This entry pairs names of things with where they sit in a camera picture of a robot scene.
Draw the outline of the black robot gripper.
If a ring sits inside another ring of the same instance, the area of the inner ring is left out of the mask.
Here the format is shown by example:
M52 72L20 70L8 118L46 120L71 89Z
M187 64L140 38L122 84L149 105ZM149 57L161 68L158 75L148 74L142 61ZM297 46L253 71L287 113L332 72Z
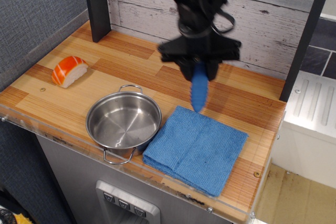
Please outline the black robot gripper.
M240 41L220 35L211 26L201 30L182 23L178 26L181 35L161 44L158 51L163 62L174 62L179 66L186 80L192 80L199 62L205 63L208 81L212 81L222 61L239 59Z

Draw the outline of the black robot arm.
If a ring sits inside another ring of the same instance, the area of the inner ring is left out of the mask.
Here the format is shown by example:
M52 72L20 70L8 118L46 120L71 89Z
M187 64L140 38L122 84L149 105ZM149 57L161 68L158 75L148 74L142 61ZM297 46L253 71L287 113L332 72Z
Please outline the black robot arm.
M231 24L234 18L222 11L227 0L174 0L179 14L181 36L158 47L163 62L174 62L184 78L190 81L197 63L203 63L209 81L215 79L220 63L239 60L241 42L224 36L214 25L216 15Z

